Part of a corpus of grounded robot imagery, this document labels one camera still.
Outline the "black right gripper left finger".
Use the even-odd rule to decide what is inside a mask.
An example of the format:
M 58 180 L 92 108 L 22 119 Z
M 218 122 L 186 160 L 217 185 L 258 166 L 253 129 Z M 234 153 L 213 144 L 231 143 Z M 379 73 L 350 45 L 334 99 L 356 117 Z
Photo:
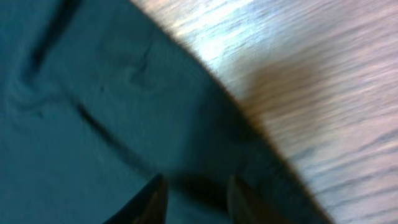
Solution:
M 168 192 L 167 179 L 158 174 L 104 224 L 165 224 Z

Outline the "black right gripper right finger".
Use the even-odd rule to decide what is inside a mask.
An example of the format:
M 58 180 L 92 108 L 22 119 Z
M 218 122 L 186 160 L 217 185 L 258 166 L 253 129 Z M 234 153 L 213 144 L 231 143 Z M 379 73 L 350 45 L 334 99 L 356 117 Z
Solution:
M 240 177 L 231 176 L 227 208 L 234 224 L 289 224 L 288 219 L 264 203 Z

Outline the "black t-shirt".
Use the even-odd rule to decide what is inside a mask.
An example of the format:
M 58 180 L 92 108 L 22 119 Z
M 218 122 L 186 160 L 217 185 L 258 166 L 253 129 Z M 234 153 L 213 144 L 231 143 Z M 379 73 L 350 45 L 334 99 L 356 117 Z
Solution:
M 224 89 L 129 1 L 1 1 L 1 222 L 104 223 L 157 174 L 167 223 L 228 223 L 238 175 L 328 219 Z

